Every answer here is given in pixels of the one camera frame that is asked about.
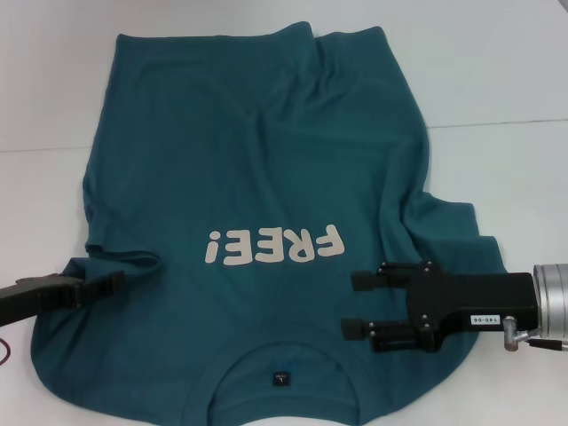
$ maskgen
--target white surface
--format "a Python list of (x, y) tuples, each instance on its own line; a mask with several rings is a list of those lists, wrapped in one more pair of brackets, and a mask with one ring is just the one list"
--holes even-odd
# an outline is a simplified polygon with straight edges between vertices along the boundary
[[(510, 271), (568, 261), (568, 122), (432, 130), (429, 186), (449, 201), (473, 201), (482, 233), (495, 235)], [(0, 154), (0, 283), (59, 271), (83, 253), (86, 227), (80, 181), (89, 149)], [(0, 329), (12, 344), (0, 367), (3, 424), (135, 424), (58, 400), (36, 378), (29, 358), (33, 320)], [(502, 349), (483, 335), (463, 365), (434, 391), (375, 426), (534, 426), (542, 413), (563, 424), (568, 356), (522, 347)], [(256, 425), (329, 422), (269, 419)]]
[[(318, 34), (382, 26), (429, 126), (568, 118), (568, 13), (556, 0), (0, 0), (0, 285), (83, 253), (80, 184), (118, 33), (255, 35), (308, 20)], [(568, 262), (568, 122), (430, 131), (428, 186), (471, 201), (510, 271)], [(139, 423), (71, 406), (29, 359), (33, 320), (3, 327), (0, 423)], [(448, 380), (375, 426), (565, 422), (568, 358), (483, 335)], [(332, 424), (269, 419), (255, 425)]]
[(557, 0), (0, 0), (0, 151), (89, 146), (114, 40), (385, 30), (429, 126), (568, 118)]

